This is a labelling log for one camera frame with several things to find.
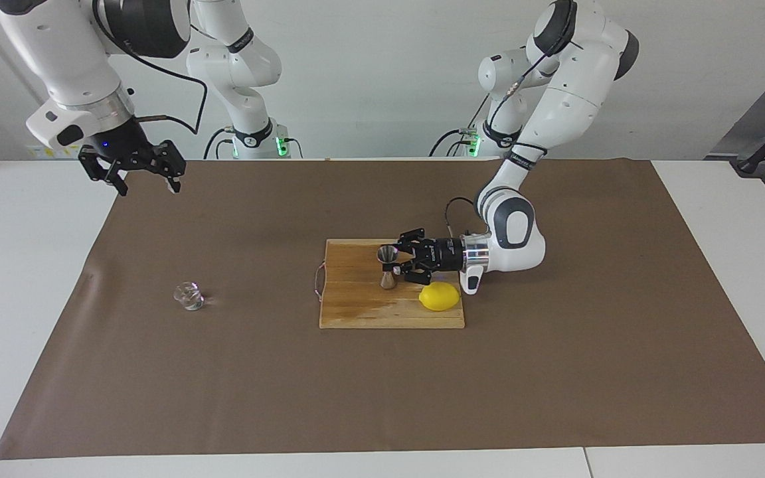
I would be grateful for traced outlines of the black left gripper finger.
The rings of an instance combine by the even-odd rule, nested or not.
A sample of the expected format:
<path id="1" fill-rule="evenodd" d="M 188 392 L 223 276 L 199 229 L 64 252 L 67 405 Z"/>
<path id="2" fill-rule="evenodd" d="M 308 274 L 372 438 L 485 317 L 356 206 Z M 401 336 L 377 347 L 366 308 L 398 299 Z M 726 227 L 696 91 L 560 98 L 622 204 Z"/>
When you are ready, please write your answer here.
<path id="1" fill-rule="evenodd" d="M 400 234 L 392 245 L 400 252 L 410 256 L 425 256 L 425 229 L 413 229 Z"/>
<path id="2" fill-rule="evenodd" d="M 392 267 L 392 272 L 396 276 L 400 276 L 404 281 L 410 283 L 416 283 L 421 285 L 431 284 L 433 273 L 435 269 L 426 264 L 416 262 L 403 262 L 395 264 Z"/>

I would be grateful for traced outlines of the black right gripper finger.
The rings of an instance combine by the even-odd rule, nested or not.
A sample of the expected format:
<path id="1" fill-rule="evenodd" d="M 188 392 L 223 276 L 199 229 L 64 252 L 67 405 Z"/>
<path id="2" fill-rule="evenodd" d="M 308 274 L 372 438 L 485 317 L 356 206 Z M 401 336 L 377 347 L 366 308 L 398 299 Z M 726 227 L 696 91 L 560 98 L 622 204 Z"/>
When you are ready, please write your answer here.
<path id="1" fill-rule="evenodd" d="M 167 187 L 173 194 L 181 191 L 181 178 L 185 175 L 186 161 L 172 140 L 164 140 L 151 148 L 151 173 L 160 175 L 167 181 Z"/>
<path id="2" fill-rule="evenodd" d="M 101 159 L 106 159 L 98 154 L 96 149 L 80 149 L 79 163 L 91 181 L 102 181 L 116 189 L 118 196 L 125 197 L 128 193 L 128 186 L 120 176 L 119 164 L 111 160 L 108 167 L 103 167 Z"/>

